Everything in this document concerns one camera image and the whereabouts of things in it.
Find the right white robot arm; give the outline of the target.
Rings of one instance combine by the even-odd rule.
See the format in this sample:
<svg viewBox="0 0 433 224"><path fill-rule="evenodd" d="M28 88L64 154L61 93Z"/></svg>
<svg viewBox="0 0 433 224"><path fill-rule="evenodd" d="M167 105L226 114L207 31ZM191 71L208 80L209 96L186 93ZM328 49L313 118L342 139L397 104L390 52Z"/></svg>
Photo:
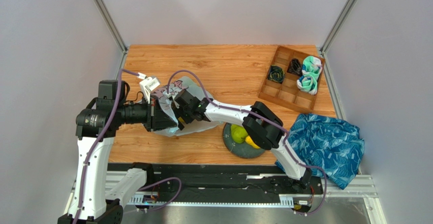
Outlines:
<svg viewBox="0 0 433 224"><path fill-rule="evenodd" d="M295 186L309 187L312 171L288 144L289 133L282 121L264 103L236 106L207 97L200 100L184 89L171 100L171 108L186 124L220 121L243 127L258 147L275 156Z"/></svg>

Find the yellow fake pear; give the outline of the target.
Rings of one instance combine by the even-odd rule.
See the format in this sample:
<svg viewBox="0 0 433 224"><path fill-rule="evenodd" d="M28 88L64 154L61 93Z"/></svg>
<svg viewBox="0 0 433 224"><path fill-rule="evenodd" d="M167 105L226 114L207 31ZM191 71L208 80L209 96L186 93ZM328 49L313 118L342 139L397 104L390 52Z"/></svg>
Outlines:
<svg viewBox="0 0 433 224"><path fill-rule="evenodd" d="M258 145L255 144L255 142L252 140L252 138L250 136L247 136L245 138L245 142L247 144L249 144L251 147L253 147L254 149L260 149L261 147L259 147Z"/></svg>

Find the green fake pear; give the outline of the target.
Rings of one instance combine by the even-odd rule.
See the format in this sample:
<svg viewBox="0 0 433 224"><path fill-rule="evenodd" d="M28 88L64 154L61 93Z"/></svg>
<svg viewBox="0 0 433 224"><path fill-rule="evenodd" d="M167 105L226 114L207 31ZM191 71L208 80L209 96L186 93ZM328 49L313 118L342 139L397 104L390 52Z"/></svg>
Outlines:
<svg viewBox="0 0 433 224"><path fill-rule="evenodd" d="M239 144L243 143L246 140L247 136L248 136L248 133L247 133L247 131L245 130L244 127L238 126L238 125L235 125L235 124L232 124L230 126L230 132L231 132L231 138L232 138L232 140L235 143L239 143Z"/></svg>

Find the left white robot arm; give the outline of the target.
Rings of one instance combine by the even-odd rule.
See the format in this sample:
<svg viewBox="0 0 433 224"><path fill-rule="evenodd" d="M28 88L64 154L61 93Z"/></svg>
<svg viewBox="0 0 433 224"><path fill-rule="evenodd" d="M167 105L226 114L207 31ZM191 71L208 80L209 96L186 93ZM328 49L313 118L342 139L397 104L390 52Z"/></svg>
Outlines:
<svg viewBox="0 0 433 224"><path fill-rule="evenodd" d="M58 223L120 223L133 195L157 185L151 164L133 163L112 190L105 190L109 155L121 125L142 124L149 132L176 126L152 94L159 84L155 77L142 78L143 100L133 103L126 101L130 86L125 81L99 83L97 97L76 117L79 166L75 192Z"/></svg>

